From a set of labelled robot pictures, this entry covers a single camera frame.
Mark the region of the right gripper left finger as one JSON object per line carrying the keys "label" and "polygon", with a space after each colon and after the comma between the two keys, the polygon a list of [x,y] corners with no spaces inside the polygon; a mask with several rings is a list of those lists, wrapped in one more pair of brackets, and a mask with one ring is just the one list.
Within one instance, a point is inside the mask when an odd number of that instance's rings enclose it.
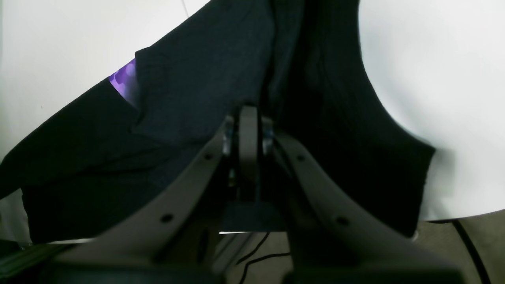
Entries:
{"label": "right gripper left finger", "polygon": [[228,186],[235,121],[227,117],[194,160],[146,207],[59,255],[53,284],[221,284],[211,271]]}

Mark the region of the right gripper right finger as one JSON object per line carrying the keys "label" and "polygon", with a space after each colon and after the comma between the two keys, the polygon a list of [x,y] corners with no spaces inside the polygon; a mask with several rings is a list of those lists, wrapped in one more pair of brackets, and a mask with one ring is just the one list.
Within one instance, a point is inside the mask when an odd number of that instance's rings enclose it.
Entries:
{"label": "right gripper right finger", "polygon": [[276,192],[294,269],[285,284],[460,284],[460,269],[366,212],[310,152],[260,121],[264,185]]}

